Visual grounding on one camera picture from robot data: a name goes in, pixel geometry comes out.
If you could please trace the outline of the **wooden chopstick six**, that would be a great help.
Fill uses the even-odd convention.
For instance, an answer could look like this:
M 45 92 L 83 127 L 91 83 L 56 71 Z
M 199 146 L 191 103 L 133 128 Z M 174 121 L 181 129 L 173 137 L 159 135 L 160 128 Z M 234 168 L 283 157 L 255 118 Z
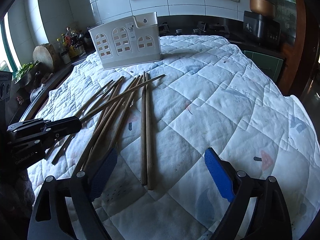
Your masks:
M 87 161 L 88 156 L 90 155 L 90 152 L 91 152 L 93 146 L 97 142 L 97 139 L 98 139 L 100 133 L 102 132 L 102 130 L 105 127 L 105 124 L 107 123 L 108 116 L 110 115 L 110 109 L 113 107 L 113 105 L 114 105 L 114 102 L 112 102 L 108 106 L 104 107 L 103 110 L 101 111 L 101 115 L 100 115 L 99 120 L 97 122 L 96 128 L 95 128 L 90 141 L 88 142 L 84 152 L 82 153 L 82 155 L 81 155 L 81 157 L 75 167 L 74 174 L 79 172 L 82 169 L 82 167 L 84 166 L 85 162 Z

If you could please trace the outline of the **wooden chopstick nine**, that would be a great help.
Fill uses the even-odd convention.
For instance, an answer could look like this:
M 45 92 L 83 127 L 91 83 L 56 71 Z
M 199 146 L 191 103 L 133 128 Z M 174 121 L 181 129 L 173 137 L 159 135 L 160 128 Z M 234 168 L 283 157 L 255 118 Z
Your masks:
M 94 154 L 95 152 L 95 149 L 98 147 L 98 145 L 100 144 L 100 141 L 102 139 L 104 139 L 104 137 L 106 137 L 106 132 L 108 131 L 108 129 L 110 128 L 112 122 L 113 122 L 113 119 L 114 117 L 118 114 L 119 112 L 119 108 L 121 107 L 121 105 L 123 104 L 123 101 L 124 101 L 125 98 L 122 98 L 120 99 L 119 101 L 115 102 L 113 107 L 110 109 L 110 115 L 108 116 L 108 120 L 107 120 L 107 123 L 105 124 L 105 127 L 104 129 L 102 130 L 102 132 L 100 133 L 98 139 L 97 139 L 97 142 L 95 143 L 95 145 L 93 146 L 91 152 L 90 152 L 90 155 L 88 156 L 88 159 L 91 159 L 91 155 Z

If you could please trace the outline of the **wooden chopstick four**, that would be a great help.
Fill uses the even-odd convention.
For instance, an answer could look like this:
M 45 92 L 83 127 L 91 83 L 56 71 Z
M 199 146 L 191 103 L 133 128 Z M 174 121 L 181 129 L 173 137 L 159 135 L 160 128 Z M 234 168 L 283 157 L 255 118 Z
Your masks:
M 129 111 L 129 107 L 131 106 L 131 103 L 135 97 L 135 93 L 136 93 L 137 89 L 135 91 L 133 91 L 130 96 L 125 100 L 125 107 L 124 107 L 124 110 L 120 116 L 120 119 L 119 119 L 119 122 L 116 126 L 116 131 L 115 131 L 115 134 L 109 144 L 109 149 L 112 149 L 112 148 L 115 148 L 115 145 L 119 139 L 119 136 L 120 136 L 120 133 L 121 133 L 121 130 L 123 129 L 123 125 L 124 125 L 124 121 L 125 121 L 125 118 L 127 116 L 127 113 Z

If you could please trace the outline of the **wooden chopstick ten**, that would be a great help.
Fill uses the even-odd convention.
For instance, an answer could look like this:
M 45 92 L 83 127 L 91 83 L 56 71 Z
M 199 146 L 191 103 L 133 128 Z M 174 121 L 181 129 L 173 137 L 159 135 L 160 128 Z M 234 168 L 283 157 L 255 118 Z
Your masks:
M 113 99 L 118 94 L 118 92 L 119 92 L 119 90 L 120 90 L 120 88 L 121 88 L 121 86 L 123 84 L 123 81 L 124 81 L 124 77 L 122 76 L 120 78 L 120 80 L 117 81 L 117 83 L 115 85 L 115 88 L 112 89 L 112 93 L 108 96 L 108 98 L 107 98 L 108 101 Z M 96 125 L 96 127 L 94 129 L 94 132 L 92 134 L 92 138 L 96 138 L 99 135 L 100 131 L 103 129 L 103 126 L 104 126 L 104 123 L 105 123 L 105 119 L 106 119 L 106 115 L 108 113 L 108 109 L 109 109 L 109 107 L 105 106 L 103 108 L 103 110 L 101 111 L 101 114 L 99 116 L 97 125 Z

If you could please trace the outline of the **wooden chopstick three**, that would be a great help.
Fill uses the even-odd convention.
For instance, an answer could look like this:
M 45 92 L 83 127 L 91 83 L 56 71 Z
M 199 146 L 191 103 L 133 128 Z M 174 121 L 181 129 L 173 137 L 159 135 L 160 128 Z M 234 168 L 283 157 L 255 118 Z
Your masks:
M 84 117 L 80 118 L 80 121 L 81 121 L 81 122 L 86 122 L 86 121 L 89 120 L 91 117 L 95 116 L 97 113 L 99 113 L 100 111 L 102 111 L 105 106 L 110 106 L 110 105 L 112 105 L 114 102 L 117 102 L 117 101 L 119 101 L 120 99 L 127 97 L 128 95 L 130 95 L 130 94 L 131 94 L 133 91 L 135 91 L 136 89 L 139 90 L 141 87 L 146 86 L 148 83 L 151 83 L 151 82 L 156 81 L 156 80 L 158 80 L 158 79 L 161 79 L 161 78 L 163 78 L 163 77 L 165 77 L 165 74 L 162 74 L 162 75 L 159 75 L 159 76 L 157 76 L 157 77 L 154 77 L 154 78 L 152 78 L 152 79 L 150 79 L 150 80 L 148 80 L 148 81 L 145 81 L 145 82 L 143 82 L 143 83 L 140 83 L 140 84 L 136 85 L 135 87 L 132 87 L 132 88 L 128 89 L 127 91 L 124 91 L 123 93 L 115 96 L 113 99 L 111 99 L 111 100 L 103 103 L 101 106 L 99 106 L 99 107 L 95 108 L 94 110 L 90 111 L 90 112 L 89 112 L 88 114 L 86 114 Z

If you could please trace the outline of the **wooden chopstick two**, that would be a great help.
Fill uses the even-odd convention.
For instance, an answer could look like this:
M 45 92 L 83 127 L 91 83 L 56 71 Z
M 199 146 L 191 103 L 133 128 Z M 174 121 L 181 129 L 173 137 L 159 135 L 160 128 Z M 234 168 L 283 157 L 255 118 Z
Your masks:
M 141 124 L 140 124 L 140 176 L 141 184 L 145 186 L 147 184 L 147 163 L 146 163 L 146 86 L 142 88 L 141 97 Z

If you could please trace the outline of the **wooden chopstick one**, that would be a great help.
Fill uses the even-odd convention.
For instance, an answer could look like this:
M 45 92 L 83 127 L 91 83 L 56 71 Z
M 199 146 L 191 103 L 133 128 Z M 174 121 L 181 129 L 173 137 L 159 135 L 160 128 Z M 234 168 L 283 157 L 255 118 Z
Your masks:
M 151 87 L 146 85 L 146 158 L 147 158 L 147 177 L 148 190 L 153 190 L 153 161 L 152 161 L 152 121 L 151 121 Z

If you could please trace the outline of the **metal bowl of greens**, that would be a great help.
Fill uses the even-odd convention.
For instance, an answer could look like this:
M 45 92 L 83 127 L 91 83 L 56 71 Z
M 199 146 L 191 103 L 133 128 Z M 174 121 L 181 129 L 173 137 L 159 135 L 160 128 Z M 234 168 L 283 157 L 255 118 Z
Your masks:
M 35 75 L 40 71 L 40 62 L 30 62 L 24 64 L 22 68 L 16 73 L 16 84 L 22 88 L 28 85 L 31 81 L 34 81 Z

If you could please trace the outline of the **sauce bottles cluster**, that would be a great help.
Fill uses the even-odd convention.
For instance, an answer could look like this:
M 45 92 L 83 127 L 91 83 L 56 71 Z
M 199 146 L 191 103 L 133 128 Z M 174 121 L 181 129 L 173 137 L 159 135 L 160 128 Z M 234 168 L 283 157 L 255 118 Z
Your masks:
M 64 64 L 71 63 L 86 54 L 84 45 L 84 36 L 70 27 L 66 28 L 66 32 L 56 39 L 59 54 Z

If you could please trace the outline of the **white quilted cloth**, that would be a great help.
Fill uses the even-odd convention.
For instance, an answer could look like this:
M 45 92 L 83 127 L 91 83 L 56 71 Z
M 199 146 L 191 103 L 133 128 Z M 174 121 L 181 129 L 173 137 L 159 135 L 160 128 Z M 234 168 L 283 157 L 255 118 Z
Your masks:
M 97 54 L 49 93 L 38 118 L 74 115 L 103 85 L 147 72 L 152 85 L 155 188 L 140 183 L 137 93 L 117 142 L 118 161 L 93 203 L 113 239 L 209 239 L 228 207 L 204 162 L 213 148 L 253 178 L 275 176 L 299 239 L 319 211 L 319 143 L 295 96 L 283 96 L 241 50 L 218 36 L 165 36 L 163 59 L 104 69 Z

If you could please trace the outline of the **white plastic utensil holder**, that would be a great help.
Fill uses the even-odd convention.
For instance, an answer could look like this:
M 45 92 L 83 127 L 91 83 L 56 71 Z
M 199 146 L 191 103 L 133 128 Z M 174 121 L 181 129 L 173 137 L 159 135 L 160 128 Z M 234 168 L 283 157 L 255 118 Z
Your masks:
M 104 23 L 89 33 L 105 69 L 162 59 L 156 12 Z

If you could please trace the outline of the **wooden glass cabinet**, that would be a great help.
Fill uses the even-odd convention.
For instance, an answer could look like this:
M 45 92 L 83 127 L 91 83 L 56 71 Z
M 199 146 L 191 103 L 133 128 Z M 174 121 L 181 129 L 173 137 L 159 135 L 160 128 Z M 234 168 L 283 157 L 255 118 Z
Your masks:
M 319 59 L 319 20 L 308 0 L 268 0 L 276 7 L 280 24 L 280 51 L 285 67 L 277 81 L 284 95 L 301 98 L 316 71 Z

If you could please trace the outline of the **gas stove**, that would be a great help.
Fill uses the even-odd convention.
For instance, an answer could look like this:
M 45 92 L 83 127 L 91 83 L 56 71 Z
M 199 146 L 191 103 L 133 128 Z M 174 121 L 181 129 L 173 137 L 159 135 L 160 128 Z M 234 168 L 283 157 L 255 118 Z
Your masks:
M 229 28 L 226 25 L 205 23 L 201 21 L 199 21 L 195 27 L 186 26 L 183 29 L 170 28 L 170 25 L 165 22 L 158 25 L 158 30 L 160 36 L 217 35 L 227 37 L 230 35 Z

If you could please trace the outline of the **black rice cooker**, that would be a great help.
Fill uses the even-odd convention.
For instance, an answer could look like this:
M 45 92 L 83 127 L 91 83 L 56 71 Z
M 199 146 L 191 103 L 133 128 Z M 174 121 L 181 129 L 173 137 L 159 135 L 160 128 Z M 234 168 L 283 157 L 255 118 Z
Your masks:
M 259 41 L 276 43 L 281 33 L 280 24 L 273 18 L 251 11 L 244 11 L 243 30 Z

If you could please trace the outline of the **copper coloured pot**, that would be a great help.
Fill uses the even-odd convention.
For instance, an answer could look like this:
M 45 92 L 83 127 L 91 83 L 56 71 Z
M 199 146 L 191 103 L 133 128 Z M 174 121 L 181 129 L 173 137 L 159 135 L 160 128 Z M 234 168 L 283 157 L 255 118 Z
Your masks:
M 249 0 L 249 8 L 254 12 L 265 17 L 275 18 L 276 6 L 268 0 Z

